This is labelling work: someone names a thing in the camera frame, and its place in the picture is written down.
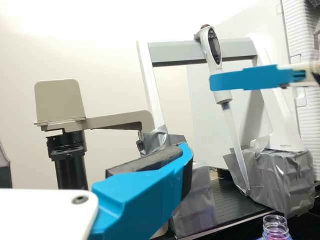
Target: gray duct tape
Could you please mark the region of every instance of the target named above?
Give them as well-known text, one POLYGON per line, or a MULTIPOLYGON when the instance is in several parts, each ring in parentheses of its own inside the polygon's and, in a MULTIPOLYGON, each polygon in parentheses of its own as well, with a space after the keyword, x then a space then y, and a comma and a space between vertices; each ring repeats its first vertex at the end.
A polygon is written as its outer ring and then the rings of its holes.
POLYGON ((142 156, 146 156, 170 146, 186 142, 185 136, 168 134, 167 126, 163 125, 151 133, 144 133, 143 140, 136 142, 142 156))
MULTIPOLYGON (((309 150, 283 152, 265 149, 243 151, 250 191, 255 202, 283 213, 287 218, 302 215, 315 203, 313 158, 309 150)), ((245 188, 234 154, 224 156, 234 183, 245 188)))

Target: blue robotic arm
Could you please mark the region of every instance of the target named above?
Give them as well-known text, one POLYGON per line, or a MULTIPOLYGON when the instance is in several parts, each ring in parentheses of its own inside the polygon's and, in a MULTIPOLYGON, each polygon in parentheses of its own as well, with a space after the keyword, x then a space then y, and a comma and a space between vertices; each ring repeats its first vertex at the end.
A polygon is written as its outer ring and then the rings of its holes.
POLYGON ((186 143, 120 167, 127 171, 130 166, 138 171, 93 184, 99 212, 90 240, 151 238, 191 189, 193 152, 186 143), (150 158, 158 158, 158 164, 150 158), (139 171, 150 164, 160 167, 139 171))

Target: laboratory equipment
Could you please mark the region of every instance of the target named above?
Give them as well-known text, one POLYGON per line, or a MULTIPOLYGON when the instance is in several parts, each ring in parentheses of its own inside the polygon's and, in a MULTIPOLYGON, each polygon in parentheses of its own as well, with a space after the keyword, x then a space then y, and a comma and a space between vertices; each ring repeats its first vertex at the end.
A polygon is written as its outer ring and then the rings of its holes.
POLYGON ((84 130, 138 131, 137 146, 146 157, 110 169, 105 181, 92 186, 100 202, 91 239, 106 236, 125 239, 133 229, 137 229, 137 238, 150 238, 190 191, 192 151, 183 136, 167 134, 166 147, 159 144, 159 131, 148 111, 88 118, 79 84, 72 79, 38 82, 35 100, 36 125, 43 131, 62 130, 62 135, 47 137, 49 157, 55 162, 60 189, 88 189, 84 130), (143 217, 128 224, 135 215, 143 217))
MULTIPOLYGON (((290 63, 305 65, 319 73, 320 13, 319 1, 282 0, 290 63)), ((297 87, 296 111, 302 142, 313 155, 314 177, 320 181, 320 88, 297 87)))
MULTIPOLYGON (((197 42, 200 42, 202 46, 203 52, 206 56, 206 62, 208 63, 210 73, 212 75, 222 73, 223 68, 222 68, 221 48, 220 48, 219 39, 217 37, 217 34, 214 28, 210 25, 205 25, 204 27, 202 27, 201 31, 199 31, 194 36, 194 39, 197 42)), ((225 120, 227 122, 227 126, 230 131, 236 159, 240 166, 240 170, 246 185, 245 189, 243 189, 242 191, 246 193, 247 191, 250 191, 250 184, 249 184, 247 166, 245 163, 244 155, 242 153, 239 138, 237 136, 236 126, 235 126, 231 106, 229 104, 233 100, 231 91, 230 90, 214 91, 213 95, 216 103, 222 106, 225 120)))

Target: white panel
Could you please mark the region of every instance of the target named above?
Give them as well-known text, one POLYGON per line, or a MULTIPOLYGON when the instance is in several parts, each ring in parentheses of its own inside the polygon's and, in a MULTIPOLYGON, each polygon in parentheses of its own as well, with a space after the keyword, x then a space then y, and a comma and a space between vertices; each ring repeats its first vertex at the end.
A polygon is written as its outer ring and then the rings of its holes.
MULTIPOLYGON (((247 67, 252 67, 250 61, 223 64, 225 72, 247 67)), ((194 159, 227 169, 223 156, 230 154, 233 144, 222 108, 216 104, 210 91, 209 68, 206 64, 190 65, 187 74, 195 131, 194 159)), ((260 91, 233 90, 232 96, 230 105, 242 146, 248 146, 251 140, 272 132, 260 91)))
POLYGON ((98 198, 82 190, 0 189, 0 239, 88 239, 98 198))
MULTIPOLYGON (((315 34, 318 31, 319 11, 312 9, 305 0, 282 2, 291 60, 318 60, 316 46, 319 42, 315 42, 315 34)), ((300 132, 304 145, 313 155, 315 179, 320 181, 320 88, 307 88, 305 94, 306 104, 299 104, 301 98, 297 101, 300 132)))

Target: white vertical column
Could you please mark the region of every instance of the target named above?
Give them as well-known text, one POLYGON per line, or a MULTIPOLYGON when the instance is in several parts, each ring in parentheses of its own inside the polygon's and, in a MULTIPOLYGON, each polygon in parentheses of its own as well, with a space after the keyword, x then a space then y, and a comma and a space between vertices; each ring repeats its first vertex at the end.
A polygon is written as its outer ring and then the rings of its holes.
POLYGON ((140 67, 144 83, 146 100, 149 111, 153 116, 154 127, 157 129, 165 125, 166 123, 161 108, 161 102, 148 43, 138 41, 137 49, 140 60, 140 67))

